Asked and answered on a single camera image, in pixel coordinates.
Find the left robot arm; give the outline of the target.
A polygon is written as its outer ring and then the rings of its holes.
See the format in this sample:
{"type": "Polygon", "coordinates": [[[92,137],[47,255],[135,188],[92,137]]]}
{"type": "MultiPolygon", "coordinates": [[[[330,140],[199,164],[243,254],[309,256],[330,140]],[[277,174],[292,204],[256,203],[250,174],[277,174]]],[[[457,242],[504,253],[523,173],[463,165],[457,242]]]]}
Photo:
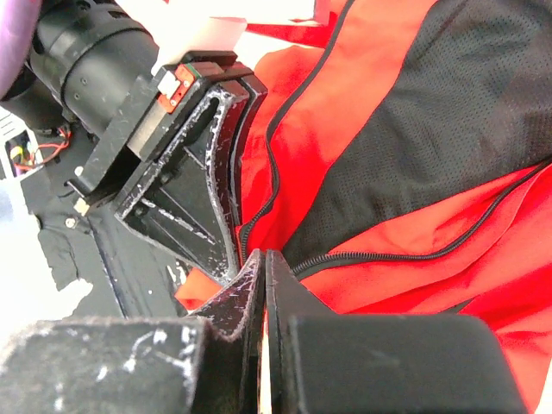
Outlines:
{"type": "Polygon", "coordinates": [[[44,129],[79,122],[96,137],[67,182],[75,210],[109,204],[144,240],[232,280],[242,155],[267,88],[230,51],[155,68],[152,36],[112,1],[42,1],[28,24],[4,104],[44,129]]]}

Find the red jacket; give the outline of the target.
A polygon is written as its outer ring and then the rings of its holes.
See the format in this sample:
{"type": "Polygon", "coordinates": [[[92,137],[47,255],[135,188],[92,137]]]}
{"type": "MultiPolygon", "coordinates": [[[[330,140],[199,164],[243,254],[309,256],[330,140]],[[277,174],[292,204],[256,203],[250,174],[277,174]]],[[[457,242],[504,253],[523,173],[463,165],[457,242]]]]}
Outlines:
{"type": "Polygon", "coordinates": [[[241,159],[242,254],[280,251],[341,314],[457,309],[530,412],[551,364],[551,4],[334,1],[290,46],[241,159]]]}

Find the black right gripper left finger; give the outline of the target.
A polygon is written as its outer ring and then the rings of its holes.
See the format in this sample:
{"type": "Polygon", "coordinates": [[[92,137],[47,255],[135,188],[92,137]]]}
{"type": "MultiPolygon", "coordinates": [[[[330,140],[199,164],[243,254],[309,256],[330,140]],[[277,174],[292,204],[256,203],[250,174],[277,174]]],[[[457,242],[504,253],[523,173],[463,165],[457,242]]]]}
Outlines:
{"type": "Polygon", "coordinates": [[[186,317],[37,323],[1,351],[4,413],[255,413],[264,256],[186,317]]]}

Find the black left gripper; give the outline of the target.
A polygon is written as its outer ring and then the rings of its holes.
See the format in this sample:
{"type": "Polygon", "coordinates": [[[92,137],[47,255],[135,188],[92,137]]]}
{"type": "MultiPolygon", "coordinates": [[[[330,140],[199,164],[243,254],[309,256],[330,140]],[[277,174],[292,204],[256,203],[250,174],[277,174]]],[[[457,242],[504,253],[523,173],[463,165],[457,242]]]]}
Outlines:
{"type": "Polygon", "coordinates": [[[232,227],[242,224],[242,157],[267,93],[233,52],[186,53],[136,79],[67,184],[89,207],[123,189],[121,223],[225,285],[239,271],[232,227]],[[216,84],[231,79],[238,84],[216,84]]]}

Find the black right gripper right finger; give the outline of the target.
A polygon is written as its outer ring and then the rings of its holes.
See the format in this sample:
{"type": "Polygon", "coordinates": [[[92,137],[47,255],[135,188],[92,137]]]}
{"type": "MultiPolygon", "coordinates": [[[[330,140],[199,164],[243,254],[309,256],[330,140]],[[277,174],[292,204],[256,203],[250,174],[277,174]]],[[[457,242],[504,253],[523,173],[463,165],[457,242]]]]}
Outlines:
{"type": "Polygon", "coordinates": [[[499,342],[475,317],[339,315],[282,254],[265,261],[275,413],[524,413],[499,342]]]}

